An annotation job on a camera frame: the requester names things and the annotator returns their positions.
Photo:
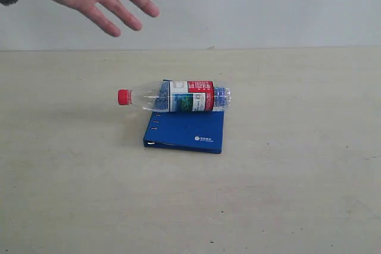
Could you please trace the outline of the clear plastic bottle red label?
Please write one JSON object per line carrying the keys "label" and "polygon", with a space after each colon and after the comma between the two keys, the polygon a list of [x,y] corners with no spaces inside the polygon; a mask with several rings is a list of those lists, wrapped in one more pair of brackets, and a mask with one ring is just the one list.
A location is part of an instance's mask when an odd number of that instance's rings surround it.
{"label": "clear plastic bottle red label", "polygon": [[152,112],[222,112],[231,101],[230,89],[212,80],[162,80],[117,92],[118,104]]}

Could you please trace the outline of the blue ring binder notebook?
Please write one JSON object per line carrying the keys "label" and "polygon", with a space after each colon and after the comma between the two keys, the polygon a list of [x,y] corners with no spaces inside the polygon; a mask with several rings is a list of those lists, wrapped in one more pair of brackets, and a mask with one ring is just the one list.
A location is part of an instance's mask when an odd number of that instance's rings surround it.
{"label": "blue ring binder notebook", "polygon": [[220,154],[224,112],[153,112],[143,144],[147,148]]}

